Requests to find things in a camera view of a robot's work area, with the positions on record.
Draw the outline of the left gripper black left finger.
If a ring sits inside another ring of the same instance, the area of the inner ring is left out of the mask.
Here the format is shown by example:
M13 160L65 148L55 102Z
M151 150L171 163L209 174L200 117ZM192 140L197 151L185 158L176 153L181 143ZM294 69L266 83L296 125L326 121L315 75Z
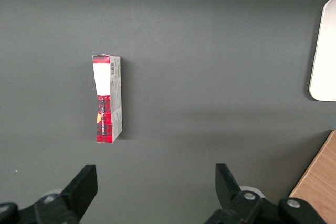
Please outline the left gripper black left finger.
M24 209L1 203L1 223L79 223L98 191L96 165L86 165L59 193L49 193Z

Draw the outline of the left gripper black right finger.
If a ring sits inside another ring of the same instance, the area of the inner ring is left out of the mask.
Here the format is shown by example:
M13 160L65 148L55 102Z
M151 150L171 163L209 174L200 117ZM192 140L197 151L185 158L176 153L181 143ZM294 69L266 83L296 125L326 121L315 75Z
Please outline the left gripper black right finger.
M221 208L206 223L325 223L305 200L282 198L269 202L252 190L242 190L225 163L215 167L215 189Z

